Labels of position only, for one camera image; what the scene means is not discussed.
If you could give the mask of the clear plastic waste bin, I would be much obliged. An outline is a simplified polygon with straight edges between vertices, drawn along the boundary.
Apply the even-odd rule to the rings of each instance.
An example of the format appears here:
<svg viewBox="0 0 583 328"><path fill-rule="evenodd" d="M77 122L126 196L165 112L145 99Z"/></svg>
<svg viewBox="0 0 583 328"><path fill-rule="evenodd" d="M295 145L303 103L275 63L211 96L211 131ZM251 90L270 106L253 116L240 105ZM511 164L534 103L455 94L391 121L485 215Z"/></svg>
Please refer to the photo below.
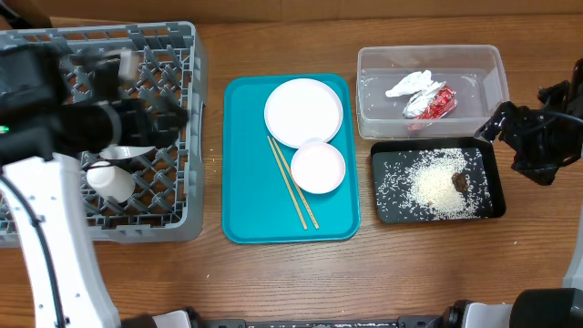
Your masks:
<svg viewBox="0 0 583 328"><path fill-rule="evenodd" d="M385 92L425 70L453 89L456 107L443 118L416 123L403 114L409 97ZM506 72L495 46L373 46L358 54L356 112L365 139L469 137L508 100Z"/></svg>

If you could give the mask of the brown food scrap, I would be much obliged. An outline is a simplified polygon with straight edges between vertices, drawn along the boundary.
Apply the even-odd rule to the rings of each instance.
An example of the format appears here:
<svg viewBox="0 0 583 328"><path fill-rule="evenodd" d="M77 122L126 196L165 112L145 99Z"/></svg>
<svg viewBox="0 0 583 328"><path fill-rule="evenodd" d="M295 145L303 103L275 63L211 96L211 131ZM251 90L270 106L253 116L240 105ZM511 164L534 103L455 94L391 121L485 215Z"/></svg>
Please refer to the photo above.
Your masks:
<svg viewBox="0 0 583 328"><path fill-rule="evenodd" d="M456 172L453 174L452 183L457 192L464 192L469 188L467 176L461 172Z"/></svg>

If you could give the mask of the white paper cup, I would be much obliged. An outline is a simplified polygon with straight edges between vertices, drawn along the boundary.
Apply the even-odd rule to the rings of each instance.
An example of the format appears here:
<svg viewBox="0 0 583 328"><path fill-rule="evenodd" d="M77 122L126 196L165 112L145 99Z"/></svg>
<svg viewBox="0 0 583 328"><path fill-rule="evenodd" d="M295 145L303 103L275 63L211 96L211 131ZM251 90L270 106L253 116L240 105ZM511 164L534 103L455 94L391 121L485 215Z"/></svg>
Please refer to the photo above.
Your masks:
<svg viewBox="0 0 583 328"><path fill-rule="evenodd" d="M96 162L88 168L87 183L104 200L117 203L127 201L136 186L129 172L107 161Z"/></svg>

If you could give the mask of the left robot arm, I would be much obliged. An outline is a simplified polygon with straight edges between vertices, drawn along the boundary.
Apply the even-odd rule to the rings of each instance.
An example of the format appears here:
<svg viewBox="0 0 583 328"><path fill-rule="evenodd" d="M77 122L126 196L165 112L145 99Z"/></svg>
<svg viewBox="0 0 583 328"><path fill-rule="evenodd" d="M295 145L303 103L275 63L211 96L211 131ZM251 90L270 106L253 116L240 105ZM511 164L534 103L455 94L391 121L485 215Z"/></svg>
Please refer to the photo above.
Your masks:
<svg viewBox="0 0 583 328"><path fill-rule="evenodd" d="M121 87L136 74L128 50L77 56L92 95L69 103L62 54L43 44L1 53L1 193L19 234L39 327L121 327L87 231L83 152L171 145L189 112L163 97L156 111Z"/></svg>

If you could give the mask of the black food waste tray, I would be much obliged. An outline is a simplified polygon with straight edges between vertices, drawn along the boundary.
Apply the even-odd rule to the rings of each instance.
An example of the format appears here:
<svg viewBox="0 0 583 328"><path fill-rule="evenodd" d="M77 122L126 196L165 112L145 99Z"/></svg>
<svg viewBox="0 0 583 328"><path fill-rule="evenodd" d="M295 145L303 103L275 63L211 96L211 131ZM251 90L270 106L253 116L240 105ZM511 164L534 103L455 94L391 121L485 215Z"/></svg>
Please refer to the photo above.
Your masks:
<svg viewBox="0 0 583 328"><path fill-rule="evenodd" d="M378 219L386 224L499 218L506 203L492 145L478 138L378 142L371 148Z"/></svg>

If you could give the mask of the white rice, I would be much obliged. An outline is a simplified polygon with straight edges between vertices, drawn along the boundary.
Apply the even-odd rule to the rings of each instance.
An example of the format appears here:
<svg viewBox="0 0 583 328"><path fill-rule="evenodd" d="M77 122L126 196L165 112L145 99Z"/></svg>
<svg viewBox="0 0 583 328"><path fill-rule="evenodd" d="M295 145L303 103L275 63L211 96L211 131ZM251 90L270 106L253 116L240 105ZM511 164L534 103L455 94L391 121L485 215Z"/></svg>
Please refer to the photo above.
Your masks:
<svg viewBox="0 0 583 328"><path fill-rule="evenodd" d="M466 174L468 190L455 190L456 172ZM385 223L482 219L493 209L483 156L475 148L379 152L373 179Z"/></svg>

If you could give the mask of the pink small bowl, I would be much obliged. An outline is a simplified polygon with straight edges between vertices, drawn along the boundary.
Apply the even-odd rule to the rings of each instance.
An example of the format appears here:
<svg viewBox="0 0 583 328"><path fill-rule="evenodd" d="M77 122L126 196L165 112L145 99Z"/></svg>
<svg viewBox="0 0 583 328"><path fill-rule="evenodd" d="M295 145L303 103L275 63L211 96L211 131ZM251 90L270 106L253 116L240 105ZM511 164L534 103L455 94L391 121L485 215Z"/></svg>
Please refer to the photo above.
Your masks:
<svg viewBox="0 0 583 328"><path fill-rule="evenodd" d="M324 142L312 142L299 148L291 160L294 182L311 194L326 194L343 182L346 164L342 153Z"/></svg>

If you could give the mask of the teal plastic serving tray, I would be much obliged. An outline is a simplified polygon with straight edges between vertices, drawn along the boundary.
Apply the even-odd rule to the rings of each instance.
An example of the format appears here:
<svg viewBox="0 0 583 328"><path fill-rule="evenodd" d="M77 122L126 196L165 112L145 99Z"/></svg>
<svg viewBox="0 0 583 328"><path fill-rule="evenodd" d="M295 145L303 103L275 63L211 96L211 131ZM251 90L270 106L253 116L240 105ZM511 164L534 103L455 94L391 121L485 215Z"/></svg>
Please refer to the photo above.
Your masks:
<svg viewBox="0 0 583 328"><path fill-rule="evenodd" d="M239 244L343 241L361 223L358 174L353 135L350 89L332 73L313 75L331 87L343 104L343 123L331 143L343 155L346 174L334 191L304 193L320 225L316 230L300 203L307 231L302 227L279 167L266 138L263 118L270 93L291 80L288 75L240 77L224 94L222 227Z"/></svg>

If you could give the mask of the white tissue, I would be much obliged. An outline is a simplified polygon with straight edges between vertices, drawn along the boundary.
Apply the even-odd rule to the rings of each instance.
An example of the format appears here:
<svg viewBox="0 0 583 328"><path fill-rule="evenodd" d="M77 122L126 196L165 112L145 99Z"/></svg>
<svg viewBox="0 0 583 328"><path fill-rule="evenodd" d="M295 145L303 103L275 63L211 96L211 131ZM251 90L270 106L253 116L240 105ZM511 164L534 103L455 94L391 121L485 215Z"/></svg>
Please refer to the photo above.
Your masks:
<svg viewBox="0 0 583 328"><path fill-rule="evenodd" d="M387 90L387 97L411 96L409 102L431 99L445 86L445 82L434 81L430 70L416 71L401 79Z"/></svg>

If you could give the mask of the grey plastic dish rack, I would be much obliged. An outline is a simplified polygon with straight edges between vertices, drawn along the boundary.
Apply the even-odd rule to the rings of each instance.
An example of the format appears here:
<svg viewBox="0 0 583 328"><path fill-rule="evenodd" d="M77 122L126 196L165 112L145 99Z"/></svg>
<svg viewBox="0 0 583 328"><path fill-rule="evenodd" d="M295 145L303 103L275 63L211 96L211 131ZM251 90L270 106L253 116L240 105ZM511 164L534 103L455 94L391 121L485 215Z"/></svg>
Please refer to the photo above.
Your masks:
<svg viewBox="0 0 583 328"><path fill-rule="evenodd" d="M208 59L195 26L186 21L117 26L9 30L1 46L49 44L66 54L60 68L70 92L67 102L92 96L91 74L71 56L85 51L105 54L130 50L138 57L138 72L120 95L138 98L148 112L171 100L190 119L169 147L122 159L135 183L124 203L101 198L83 180L80 193L87 213L88 233L95 241L118 243L190 241L202 227L202 110L207 99Z"/></svg>

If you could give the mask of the wooden chopstick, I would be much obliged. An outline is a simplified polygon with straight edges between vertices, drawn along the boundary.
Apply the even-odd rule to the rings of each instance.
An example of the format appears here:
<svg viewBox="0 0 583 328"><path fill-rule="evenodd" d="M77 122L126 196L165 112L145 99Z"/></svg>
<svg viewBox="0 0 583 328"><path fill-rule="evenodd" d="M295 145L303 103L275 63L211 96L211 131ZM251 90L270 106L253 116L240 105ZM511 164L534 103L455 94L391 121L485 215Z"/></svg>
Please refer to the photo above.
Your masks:
<svg viewBox="0 0 583 328"><path fill-rule="evenodd" d="M288 161L286 160L285 156L283 155L283 153L281 151L281 148L279 146L279 143L277 142L277 140L274 137L271 137L271 139L274 141L275 148L276 148L276 150L278 152L278 155L281 158L281 163L283 165L283 168L284 168L285 173L287 174L287 178L288 178L288 180L290 182L291 189L292 189L292 191L295 194L295 198L296 198L296 200L297 200L297 202L299 204L299 207L300 207L300 203L301 203L303 205L303 207L305 208L305 211L308 214L309 218L311 219L314 228L316 230L320 229L320 225L319 225L318 221L316 220L316 218L315 218L315 216L314 216L314 214L312 212L311 206L309 205L309 203L308 203L307 199L305 198L305 196L304 196L302 190L300 189L299 185L296 183L296 181L292 177L291 168L290 168L290 166L288 164Z"/></svg>
<svg viewBox="0 0 583 328"><path fill-rule="evenodd" d="M282 165L282 163L281 163L281 158L280 158L280 156L278 155L278 152L277 152L277 150L276 150L276 148L275 148L274 141L271 139L271 137L270 137L269 135L268 135L268 136L266 136L266 138L267 138L267 140L268 140L268 142L269 142L269 144L270 144L271 152L272 152L272 154L273 154L273 157L275 158L275 160L276 160L276 163L277 163L277 165L278 165L278 167L279 167L279 170L280 170L281 176L282 176L282 178L283 178L283 181L284 181L284 183L285 183L285 186L286 186L286 188L287 188L287 191L288 191L288 193L289 193L289 195L290 195L290 197L291 197L291 201L292 201L292 203L293 203L293 205L294 205L294 208L296 209L296 212L297 212L297 214L298 214L298 217L299 217L299 219L300 219L300 222L301 222L301 224L302 224L302 227L303 227L303 229L304 229L305 231L307 231L308 227L307 227L307 224L306 224L305 218L304 218L304 217L303 217L303 215L302 215L302 211L301 211L301 209L300 209L300 207L299 207L299 204L298 204L298 202L297 202L297 200L296 200L296 198L295 198L295 194L294 194L294 192L292 191L292 187L291 187L291 185L290 185L290 182L289 182L289 180L288 180L288 178L287 178L287 174L285 173L285 171L284 171L284 168L283 168L283 165Z"/></svg>

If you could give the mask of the red snack wrapper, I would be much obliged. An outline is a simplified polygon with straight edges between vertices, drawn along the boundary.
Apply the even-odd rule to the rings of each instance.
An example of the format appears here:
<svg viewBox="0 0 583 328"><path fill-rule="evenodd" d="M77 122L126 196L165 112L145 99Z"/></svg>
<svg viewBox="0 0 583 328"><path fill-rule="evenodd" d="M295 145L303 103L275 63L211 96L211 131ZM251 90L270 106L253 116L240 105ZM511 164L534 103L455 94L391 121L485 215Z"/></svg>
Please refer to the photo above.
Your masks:
<svg viewBox="0 0 583 328"><path fill-rule="evenodd" d="M434 82L415 93L404 109L404 116L416 120L435 120L456 108L456 92L445 83Z"/></svg>

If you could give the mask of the grey bowl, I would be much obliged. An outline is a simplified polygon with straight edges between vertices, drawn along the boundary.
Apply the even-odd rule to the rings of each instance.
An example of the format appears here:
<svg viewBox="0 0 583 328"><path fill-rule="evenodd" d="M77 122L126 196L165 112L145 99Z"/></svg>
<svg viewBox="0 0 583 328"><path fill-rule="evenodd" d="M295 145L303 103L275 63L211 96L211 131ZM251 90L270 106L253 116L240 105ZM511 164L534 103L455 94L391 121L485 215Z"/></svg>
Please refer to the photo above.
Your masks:
<svg viewBox="0 0 583 328"><path fill-rule="evenodd" d="M129 146L110 146L99 152L99 156L105 160L122 160L131 159L153 150L154 146L149 147L129 147Z"/></svg>

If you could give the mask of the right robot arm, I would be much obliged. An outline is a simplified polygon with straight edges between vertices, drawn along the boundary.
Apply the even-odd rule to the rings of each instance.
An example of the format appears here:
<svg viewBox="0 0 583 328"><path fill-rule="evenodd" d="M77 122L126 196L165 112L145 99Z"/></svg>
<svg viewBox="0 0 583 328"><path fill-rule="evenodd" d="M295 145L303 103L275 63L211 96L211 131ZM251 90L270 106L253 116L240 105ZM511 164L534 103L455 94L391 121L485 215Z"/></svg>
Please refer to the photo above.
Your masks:
<svg viewBox="0 0 583 328"><path fill-rule="evenodd" d="M475 138L499 140L515 151L511 169L539 186L550 186L563 169L582 165L582 61L570 80L537 92L539 108L502 103L475 133ZM428 320L443 327L581 327L582 225L578 244L563 285L521 292L510 304L459 300Z"/></svg>

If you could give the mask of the large white round plate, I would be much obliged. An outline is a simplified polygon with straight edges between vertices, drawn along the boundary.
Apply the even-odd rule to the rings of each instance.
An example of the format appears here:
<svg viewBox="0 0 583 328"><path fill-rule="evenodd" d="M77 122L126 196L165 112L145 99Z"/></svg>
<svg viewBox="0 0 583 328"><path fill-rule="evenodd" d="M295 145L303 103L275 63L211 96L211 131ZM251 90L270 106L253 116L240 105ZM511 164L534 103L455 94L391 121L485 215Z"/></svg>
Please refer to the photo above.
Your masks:
<svg viewBox="0 0 583 328"><path fill-rule="evenodd" d="M343 104L323 82L295 78L277 86L264 107L264 121L281 144L299 149L310 142L328 142L343 123Z"/></svg>

